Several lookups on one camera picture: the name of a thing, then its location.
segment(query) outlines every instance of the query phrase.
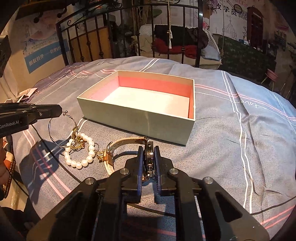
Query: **hand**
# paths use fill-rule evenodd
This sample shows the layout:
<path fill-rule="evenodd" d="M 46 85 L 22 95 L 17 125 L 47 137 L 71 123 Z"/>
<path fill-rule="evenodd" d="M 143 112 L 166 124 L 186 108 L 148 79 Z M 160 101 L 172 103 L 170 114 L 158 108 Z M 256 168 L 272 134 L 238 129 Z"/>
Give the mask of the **hand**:
<path fill-rule="evenodd" d="M 6 151 L 3 148 L 3 138 L 0 138 L 0 185 L 5 185 L 9 180 L 9 172 L 4 164 L 5 159 Z"/>

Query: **white box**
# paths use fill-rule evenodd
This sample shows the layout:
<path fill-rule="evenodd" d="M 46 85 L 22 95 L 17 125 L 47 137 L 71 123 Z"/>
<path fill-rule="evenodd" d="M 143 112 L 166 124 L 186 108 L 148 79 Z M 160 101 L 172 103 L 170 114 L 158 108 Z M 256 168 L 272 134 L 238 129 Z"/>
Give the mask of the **white box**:
<path fill-rule="evenodd" d="M 87 119 L 182 145 L 195 122 L 194 80 L 173 75 L 116 71 L 77 99 Z"/>

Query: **metal screw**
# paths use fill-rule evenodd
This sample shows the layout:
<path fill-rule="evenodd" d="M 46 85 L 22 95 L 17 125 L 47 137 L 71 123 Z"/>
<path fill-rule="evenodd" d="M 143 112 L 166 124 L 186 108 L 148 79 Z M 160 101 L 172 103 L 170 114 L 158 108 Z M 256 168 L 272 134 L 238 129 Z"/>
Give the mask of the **metal screw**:
<path fill-rule="evenodd" d="M 179 170 L 177 168 L 171 168 L 169 170 L 169 172 L 170 172 L 170 174 L 176 175 L 176 174 L 178 174 Z"/>
<path fill-rule="evenodd" d="M 211 177 L 205 177 L 204 181 L 206 184 L 212 184 L 214 180 Z"/>
<path fill-rule="evenodd" d="M 126 174 L 129 173 L 129 169 L 127 169 L 127 168 L 122 168 L 122 169 L 120 169 L 119 172 L 120 172 L 122 175 L 126 175 Z"/>
<path fill-rule="evenodd" d="M 91 185 L 91 184 L 94 184 L 96 180 L 93 178 L 93 177 L 88 177 L 87 179 L 85 179 L 85 183 L 87 185 Z"/>

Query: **qr code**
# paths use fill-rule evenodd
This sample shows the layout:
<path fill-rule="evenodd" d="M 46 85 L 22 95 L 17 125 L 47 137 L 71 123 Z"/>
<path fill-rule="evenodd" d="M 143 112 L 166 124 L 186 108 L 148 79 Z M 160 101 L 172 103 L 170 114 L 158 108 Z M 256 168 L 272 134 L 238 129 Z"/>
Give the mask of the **qr code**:
<path fill-rule="evenodd" d="M 239 18 L 242 18 L 242 19 L 244 19 L 244 20 L 248 20 L 248 17 L 247 17 L 247 12 L 246 11 L 243 11 L 242 13 L 240 13 L 239 15 L 238 15 L 238 17 Z"/>

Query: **blue bedding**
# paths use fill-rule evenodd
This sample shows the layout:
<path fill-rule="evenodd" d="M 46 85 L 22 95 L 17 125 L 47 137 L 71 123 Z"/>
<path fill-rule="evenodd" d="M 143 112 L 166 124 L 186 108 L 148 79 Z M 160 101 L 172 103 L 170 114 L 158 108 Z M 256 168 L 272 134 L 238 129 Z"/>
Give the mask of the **blue bedding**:
<path fill-rule="evenodd" d="M 280 95 L 224 71 L 194 68 L 166 59 L 129 57 L 97 60 L 76 65 L 55 80 L 44 80 L 42 91 L 30 100 L 37 104 L 60 104 L 79 122 L 81 132 L 90 135 L 101 148 L 110 141 L 136 134 L 95 123 L 83 118 L 76 97 L 116 70 L 164 73 L 195 79 L 196 121 L 186 146 L 153 140 L 161 155 L 191 177 L 213 177 L 273 237 L 296 204 L 296 110 Z M 95 160 L 81 170 L 68 167 L 62 151 L 48 134 L 48 120 L 34 125 L 53 153 L 80 180 L 93 176 L 108 177 L 103 163 Z M 66 117 L 53 119 L 51 135 L 65 141 L 73 123 Z M 45 216 L 78 183 L 46 151 L 32 127 L 13 136 L 14 152 L 21 177 L 40 217 Z M 116 150 L 137 151 L 137 145 Z M 82 160 L 87 150 L 75 152 L 73 160 Z M 115 170 L 132 156 L 121 156 Z M 154 194 L 155 183 L 142 189 L 139 204 L 153 213 L 128 206 L 131 217 L 123 236 L 135 239 L 139 234 L 151 240 L 175 240 L 173 198 Z"/>

